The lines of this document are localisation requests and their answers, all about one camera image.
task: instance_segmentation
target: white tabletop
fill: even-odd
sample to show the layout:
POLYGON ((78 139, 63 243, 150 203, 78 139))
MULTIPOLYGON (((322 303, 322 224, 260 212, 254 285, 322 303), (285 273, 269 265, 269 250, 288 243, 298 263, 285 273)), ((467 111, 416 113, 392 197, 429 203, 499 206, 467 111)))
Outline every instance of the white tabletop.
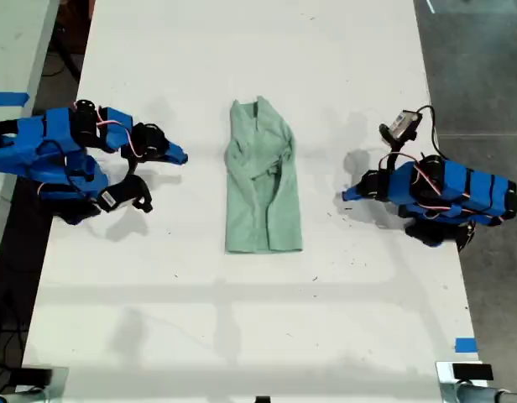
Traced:
MULTIPOLYGON (((0 120, 30 116, 59 0, 0 0, 0 92, 27 92, 24 107, 0 107, 0 120)), ((0 243, 15 175, 0 174, 0 243)))
MULTIPOLYGON (((455 245, 334 200, 388 151, 378 125, 429 101, 411 0, 99 0, 79 97, 190 161, 139 167, 150 214, 54 220, 24 363, 68 368, 66 401, 440 401, 435 362, 477 358, 454 353, 455 245), (302 253, 224 252, 229 108, 257 95, 295 133, 302 253)), ((407 152, 431 152, 429 120, 407 152)))

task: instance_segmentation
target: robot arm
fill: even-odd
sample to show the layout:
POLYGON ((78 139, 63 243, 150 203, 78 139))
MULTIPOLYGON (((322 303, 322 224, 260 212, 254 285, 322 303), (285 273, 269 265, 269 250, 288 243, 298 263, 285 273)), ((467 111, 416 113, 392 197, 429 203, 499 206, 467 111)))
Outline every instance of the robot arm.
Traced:
POLYGON ((80 100, 69 108, 50 109, 44 116, 0 122, 0 172, 34 182, 42 204, 70 224, 110 212, 123 202, 150 212, 152 197, 134 171, 148 161, 183 165, 187 154, 153 124, 137 123, 110 107, 96 110, 80 100), (86 152, 121 150, 129 170, 109 185, 98 163, 86 152))
POLYGON ((357 185, 342 193, 342 199, 393 202, 399 207, 399 216, 415 219, 406 228, 408 235, 429 246, 456 239, 462 249, 473 237, 476 222, 496 226, 516 215, 516 184, 498 175, 470 170, 447 159, 438 148, 438 154, 422 160, 401 153, 405 142, 415 139, 420 110, 403 111, 389 128, 380 126, 382 137, 394 150, 382 158, 388 159, 387 168, 383 169, 380 161, 379 168, 369 170, 357 185), (399 155, 413 161, 396 169, 399 155))

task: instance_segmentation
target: folded garment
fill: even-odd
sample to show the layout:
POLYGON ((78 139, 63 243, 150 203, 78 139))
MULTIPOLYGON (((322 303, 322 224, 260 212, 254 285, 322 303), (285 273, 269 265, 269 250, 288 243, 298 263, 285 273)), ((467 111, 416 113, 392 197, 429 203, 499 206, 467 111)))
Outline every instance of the folded garment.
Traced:
POLYGON ((294 136, 263 97, 234 101, 226 162, 227 252, 300 251, 294 136))

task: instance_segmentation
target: gray floor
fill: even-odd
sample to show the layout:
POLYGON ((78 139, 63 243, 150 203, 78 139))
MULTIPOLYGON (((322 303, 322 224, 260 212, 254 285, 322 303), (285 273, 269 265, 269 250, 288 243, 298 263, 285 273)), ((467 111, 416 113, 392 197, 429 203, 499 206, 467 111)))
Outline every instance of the gray floor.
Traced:
MULTIPOLYGON (((415 5, 441 150, 517 182, 517 0, 415 5)), ((479 226, 460 260, 480 356, 517 391, 517 219, 479 226)))

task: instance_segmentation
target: blue tape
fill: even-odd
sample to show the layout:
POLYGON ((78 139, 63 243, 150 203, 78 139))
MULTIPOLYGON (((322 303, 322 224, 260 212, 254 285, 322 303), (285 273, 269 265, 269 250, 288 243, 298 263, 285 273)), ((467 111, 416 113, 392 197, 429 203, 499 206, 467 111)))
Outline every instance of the blue tape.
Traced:
POLYGON ((26 92, 0 92, 0 107, 22 107, 28 100, 26 92))
POLYGON ((456 353, 476 353, 478 351, 477 340, 474 338, 457 338, 454 351, 456 353))

